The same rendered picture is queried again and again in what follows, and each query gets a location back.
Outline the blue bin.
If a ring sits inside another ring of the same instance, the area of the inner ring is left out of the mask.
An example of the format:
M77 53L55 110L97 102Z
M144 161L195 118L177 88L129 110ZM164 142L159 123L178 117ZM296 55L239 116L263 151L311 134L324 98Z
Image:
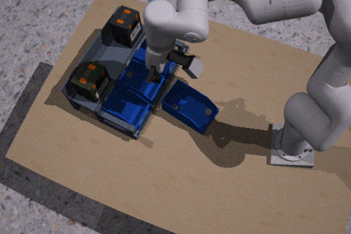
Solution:
M146 44L146 38L145 38L144 42L140 46L139 50L136 52L133 59L145 64L146 49L147 49L147 44ZM172 62L169 60L168 63L166 64L164 70L160 74L163 75L165 79L167 79L169 77L170 73L172 72L175 65L176 65L175 62Z
M207 130L217 112L217 106L206 95L179 79L161 100L161 104L165 112L200 134ZM178 110L171 107L173 104L178 106ZM208 108L212 110L210 116L205 114Z
M126 76L127 72L132 72L133 77L128 78ZM116 84L135 92L148 103L153 104L164 86L164 76L160 74L160 84L155 84L154 82L147 84L148 73L149 69L146 68L146 64L132 59Z
M150 103L135 92L116 84L101 110L139 130L150 111Z

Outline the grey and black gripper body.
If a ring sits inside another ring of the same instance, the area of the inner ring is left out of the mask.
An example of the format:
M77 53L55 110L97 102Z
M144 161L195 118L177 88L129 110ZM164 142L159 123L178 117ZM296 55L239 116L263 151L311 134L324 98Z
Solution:
M170 50L166 52L156 52L151 50L147 46L146 56L145 56L146 68L150 69L151 65L153 65L156 67L156 71L159 72L159 74L162 73L166 64L169 61L166 59L169 52Z

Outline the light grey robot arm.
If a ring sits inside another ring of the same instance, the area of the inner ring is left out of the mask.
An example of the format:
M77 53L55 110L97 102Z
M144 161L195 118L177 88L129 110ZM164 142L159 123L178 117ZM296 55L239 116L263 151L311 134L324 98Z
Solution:
M175 10L166 0L154 0L143 11L148 47L156 52L170 50L166 59L180 64L192 79L199 78L203 63L195 55L187 56L171 48L176 39L200 43L208 38L208 1L214 0L177 0ZM275 147L288 161L302 160L310 150L327 150L351 124L351 86L347 82L351 77L351 0L231 1L243 9L254 25L323 12L336 43L308 80L308 94L297 92L286 102L283 133L278 133Z

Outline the black case with orange latches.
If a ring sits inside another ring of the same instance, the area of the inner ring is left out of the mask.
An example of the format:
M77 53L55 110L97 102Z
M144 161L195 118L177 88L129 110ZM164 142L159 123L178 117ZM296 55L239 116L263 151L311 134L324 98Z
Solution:
M122 6L109 22L115 42L132 48L142 34L139 11Z

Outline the dark green case with orange latches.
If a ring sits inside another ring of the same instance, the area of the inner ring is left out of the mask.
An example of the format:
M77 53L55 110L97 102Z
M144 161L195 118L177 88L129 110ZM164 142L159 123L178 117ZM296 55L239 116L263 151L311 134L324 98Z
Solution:
M78 95L97 103L110 81L105 66L86 58L70 82Z

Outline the dark grey shelf rack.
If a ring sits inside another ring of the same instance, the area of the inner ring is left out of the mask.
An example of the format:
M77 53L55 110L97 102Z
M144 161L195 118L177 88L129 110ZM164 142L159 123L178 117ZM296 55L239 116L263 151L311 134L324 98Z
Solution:
M153 104L150 104L151 108L149 108L149 113L147 114L147 117L145 118L139 130L137 130L135 126L101 110L112 89L115 87L117 81L120 79L124 70L129 65L129 62L132 60L140 45L146 38L144 25L142 24L143 32L132 48L115 42L109 22L113 18L114 14L118 11L118 9L119 6L112 14L110 19L106 22L102 30L98 33L97 37L93 40L92 44L84 53L79 63L75 66L74 70L62 86L61 91L64 93L74 109L79 110L81 106L84 106L83 108L92 111L96 115L99 122L137 140L142 134L142 129L144 128L146 122L151 116L153 110L155 109L157 103L162 97L166 87L168 86L170 80L172 79L180 64L176 64L174 66L169 77L165 80L164 86L161 89L160 94L157 96L157 99ZM74 89L73 85L70 82L86 58L105 66L111 79L110 83L106 87L104 93L101 95L97 103L94 103L91 100L78 95L77 91Z

